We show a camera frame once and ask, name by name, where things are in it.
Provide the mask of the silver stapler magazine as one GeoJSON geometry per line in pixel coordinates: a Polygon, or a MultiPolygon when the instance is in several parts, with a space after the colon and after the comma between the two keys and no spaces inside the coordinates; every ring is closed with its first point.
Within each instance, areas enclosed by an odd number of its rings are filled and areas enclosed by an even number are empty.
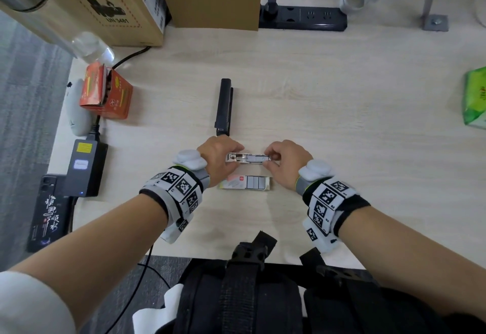
{"type": "Polygon", "coordinates": [[[227,163],[236,162],[240,164],[262,165],[264,162],[269,160],[270,157],[264,154],[228,153],[226,156],[227,163]]]}

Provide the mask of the white staple box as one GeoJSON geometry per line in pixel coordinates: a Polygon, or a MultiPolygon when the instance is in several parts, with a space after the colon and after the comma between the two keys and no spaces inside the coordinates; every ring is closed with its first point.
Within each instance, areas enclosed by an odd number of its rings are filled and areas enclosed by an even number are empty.
{"type": "Polygon", "coordinates": [[[270,190],[271,177],[261,175],[233,174],[223,180],[218,188],[222,190],[270,190]]]}

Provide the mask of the right wrist marker tracker band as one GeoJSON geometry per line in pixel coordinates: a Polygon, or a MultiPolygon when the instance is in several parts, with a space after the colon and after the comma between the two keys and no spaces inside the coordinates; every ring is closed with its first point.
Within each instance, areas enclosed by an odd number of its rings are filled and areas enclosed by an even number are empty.
{"type": "Polygon", "coordinates": [[[318,252],[330,252],[340,242],[343,222],[355,210],[369,207],[370,203],[337,177],[323,160],[310,160],[298,174],[295,191],[307,206],[302,226],[318,252]]]}

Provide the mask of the clear plastic bottle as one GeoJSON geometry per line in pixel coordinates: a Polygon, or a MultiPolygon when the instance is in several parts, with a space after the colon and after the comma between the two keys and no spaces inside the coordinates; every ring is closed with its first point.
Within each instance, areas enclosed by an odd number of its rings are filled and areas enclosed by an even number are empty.
{"type": "Polygon", "coordinates": [[[71,41],[57,35],[51,37],[51,40],[73,57],[83,60],[89,65],[94,62],[99,62],[107,67],[114,65],[115,54],[113,49],[92,32],[79,33],[71,41]]]}

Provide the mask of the person's left forearm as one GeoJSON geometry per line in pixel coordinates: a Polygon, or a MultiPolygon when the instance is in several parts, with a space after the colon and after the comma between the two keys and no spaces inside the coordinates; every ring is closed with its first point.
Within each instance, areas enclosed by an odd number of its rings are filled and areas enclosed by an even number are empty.
{"type": "Polygon", "coordinates": [[[167,211],[139,194],[8,271],[52,288],[80,329],[167,225],[167,211]]]}

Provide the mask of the person's left hand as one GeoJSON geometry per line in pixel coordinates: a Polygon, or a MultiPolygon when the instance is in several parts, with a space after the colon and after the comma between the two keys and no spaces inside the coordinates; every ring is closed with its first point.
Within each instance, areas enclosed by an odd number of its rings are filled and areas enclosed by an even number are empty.
{"type": "Polygon", "coordinates": [[[213,188],[225,180],[239,167],[239,163],[230,162],[222,164],[221,137],[227,135],[212,136],[197,148],[201,157],[207,162],[206,171],[210,176],[209,188],[213,188]]]}

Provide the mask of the person's right forearm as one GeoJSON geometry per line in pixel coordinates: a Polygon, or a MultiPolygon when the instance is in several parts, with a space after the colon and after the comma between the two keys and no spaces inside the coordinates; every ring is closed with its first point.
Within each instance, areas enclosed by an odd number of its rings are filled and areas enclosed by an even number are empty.
{"type": "Polygon", "coordinates": [[[342,213],[334,228],[381,286],[443,316],[469,314],[486,322],[486,268],[372,206],[342,213]]]}

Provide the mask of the white sleeve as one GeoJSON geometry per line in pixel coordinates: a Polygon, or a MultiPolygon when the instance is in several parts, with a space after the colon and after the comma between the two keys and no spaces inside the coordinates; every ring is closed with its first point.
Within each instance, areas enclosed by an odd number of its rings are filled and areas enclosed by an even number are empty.
{"type": "Polygon", "coordinates": [[[72,314],[45,283],[0,272],[0,334],[76,334],[72,314]]]}

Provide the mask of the grey computer mouse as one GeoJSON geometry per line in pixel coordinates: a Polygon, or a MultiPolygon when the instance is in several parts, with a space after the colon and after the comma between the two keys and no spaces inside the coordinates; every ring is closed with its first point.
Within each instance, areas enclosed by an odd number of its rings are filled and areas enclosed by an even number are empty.
{"type": "Polygon", "coordinates": [[[76,137],[87,136],[94,123],[93,114],[80,106],[84,80],[69,82],[66,88],[65,105],[70,129],[76,137]]]}

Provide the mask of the green tissue packet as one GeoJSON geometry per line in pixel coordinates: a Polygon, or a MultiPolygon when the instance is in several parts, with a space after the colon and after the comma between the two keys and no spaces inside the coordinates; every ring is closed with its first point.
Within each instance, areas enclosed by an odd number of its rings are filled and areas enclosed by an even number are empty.
{"type": "Polygon", "coordinates": [[[465,74],[462,117],[466,126],[486,130],[486,67],[465,74]]]}

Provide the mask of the black chest harness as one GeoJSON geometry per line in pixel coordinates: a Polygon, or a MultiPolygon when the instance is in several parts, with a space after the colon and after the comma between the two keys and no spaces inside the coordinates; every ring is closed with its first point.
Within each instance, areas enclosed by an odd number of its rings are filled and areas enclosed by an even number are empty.
{"type": "Polygon", "coordinates": [[[265,263],[276,239],[259,232],[227,260],[193,259],[175,314],[154,334],[486,334],[465,313],[442,317],[421,300],[324,263],[265,263]]]}

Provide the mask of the left wrist marker tracker band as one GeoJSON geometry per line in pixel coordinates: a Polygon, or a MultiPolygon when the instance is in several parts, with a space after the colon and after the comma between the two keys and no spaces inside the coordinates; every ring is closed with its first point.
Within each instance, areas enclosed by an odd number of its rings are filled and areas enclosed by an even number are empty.
{"type": "Polygon", "coordinates": [[[157,202],[167,213],[168,224],[160,238],[173,244],[202,204],[203,192],[210,185],[207,162],[194,149],[180,151],[173,166],[159,172],[139,191],[157,202]]]}

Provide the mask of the black phone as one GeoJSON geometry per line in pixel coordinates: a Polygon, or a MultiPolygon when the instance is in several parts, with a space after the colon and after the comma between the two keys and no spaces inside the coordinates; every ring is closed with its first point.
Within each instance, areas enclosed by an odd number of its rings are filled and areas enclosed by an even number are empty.
{"type": "Polygon", "coordinates": [[[77,198],[64,194],[65,179],[53,173],[41,177],[26,252],[40,251],[71,232],[77,198]]]}

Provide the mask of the orange cardboard box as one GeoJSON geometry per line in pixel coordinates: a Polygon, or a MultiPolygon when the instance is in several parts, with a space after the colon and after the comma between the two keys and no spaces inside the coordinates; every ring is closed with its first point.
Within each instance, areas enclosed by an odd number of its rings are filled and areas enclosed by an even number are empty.
{"type": "Polygon", "coordinates": [[[132,93],[133,86],[116,70],[94,62],[86,68],[79,105],[106,119],[125,120],[132,93]]]}

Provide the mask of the large printed cardboard box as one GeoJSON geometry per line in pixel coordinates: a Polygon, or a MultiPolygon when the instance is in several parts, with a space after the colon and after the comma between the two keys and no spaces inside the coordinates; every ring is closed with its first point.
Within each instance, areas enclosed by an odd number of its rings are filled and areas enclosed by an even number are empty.
{"type": "Polygon", "coordinates": [[[161,47],[167,5],[165,0],[47,0],[32,12],[2,3],[0,11],[49,43],[54,35],[71,41],[89,31],[111,47],[161,47]]]}

